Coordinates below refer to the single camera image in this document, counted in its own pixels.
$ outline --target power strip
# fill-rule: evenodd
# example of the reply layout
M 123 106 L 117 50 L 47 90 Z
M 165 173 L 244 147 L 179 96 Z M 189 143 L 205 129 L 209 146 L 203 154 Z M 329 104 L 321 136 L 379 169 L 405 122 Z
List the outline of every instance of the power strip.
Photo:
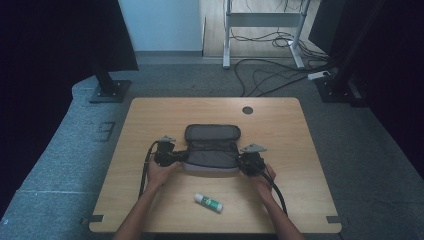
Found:
M 315 79 L 318 79 L 318 78 L 328 77 L 330 75 L 331 75 L 330 72 L 322 71 L 322 72 L 308 74 L 308 79 L 309 80 L 315 80 Z

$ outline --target black tripod base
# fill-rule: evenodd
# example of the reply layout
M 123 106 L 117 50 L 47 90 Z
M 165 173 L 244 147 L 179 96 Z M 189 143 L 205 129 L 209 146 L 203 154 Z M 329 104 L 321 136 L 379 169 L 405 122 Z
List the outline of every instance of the black tripod base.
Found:
M 129 87 L 131 86 L 130 80 L 114 80 L 115 85 L 113 93 L 105 93 L 100 85 L 94 90 L 90 103 L 121 103 Z
M 356 101 L 349 86 L 336 87 L 336 82 L 331 77 L 315 79 L 314 82 L 321 100 L 325 103 L 352 103 Z

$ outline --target wooden table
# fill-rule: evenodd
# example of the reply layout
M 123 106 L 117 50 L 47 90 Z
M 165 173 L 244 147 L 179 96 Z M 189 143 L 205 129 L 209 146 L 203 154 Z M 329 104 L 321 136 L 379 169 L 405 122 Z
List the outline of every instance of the wooden table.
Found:
M 242 109 L 249 106 L 252 114 Z M 137 98 L 118 140 L 91 222 L 94 232 L 114 232 L 137 200 L 144 158 L 164 135 L 184 150 L 189 124 L 234 124 L 239 148 L 256 143 L 277 173 L 288 214 L 303 233 L 337 233 L 337 216 L 300 103 L 295 98 Z M 194 202 L 202 193 L 224 205 L 221 214 Z M 213 174 L 176 170 L 155 198 L 146 232 L 273 233 L 265 208 L 240 172 Z

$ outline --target forearm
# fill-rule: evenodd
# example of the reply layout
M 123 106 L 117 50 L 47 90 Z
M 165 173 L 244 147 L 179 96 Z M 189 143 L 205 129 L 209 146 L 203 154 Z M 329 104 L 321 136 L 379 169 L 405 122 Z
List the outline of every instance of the forearm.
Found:
M 149 214 L 150 206 L 159 191 L 160 185 L 147 184 L 141 197 L 128 213 L 114 236 L 114 240 L 119 239 L 140 239 L 144 224 Z
M 299 232 L 296 226 L 274 200 L 272 194 L 262 194 L 261 199 L 268 212 L 279 240 L 304 239 L 303 235 Z

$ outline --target glue stick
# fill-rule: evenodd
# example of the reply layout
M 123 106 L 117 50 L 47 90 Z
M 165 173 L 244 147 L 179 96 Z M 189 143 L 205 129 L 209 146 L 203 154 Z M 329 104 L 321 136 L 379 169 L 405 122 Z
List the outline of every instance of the glue stick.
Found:
M 213 210 L 215 212 L 221 213 L 222 211 L 222 203 L 219 203 L 213 199 L 210 199 L 206 196 L 203 196 L 200 193 L 196 193 L 196 196 L 194 196 L 194 200 L 199 203 L 200 205 L 209 208 L 210 210 Z

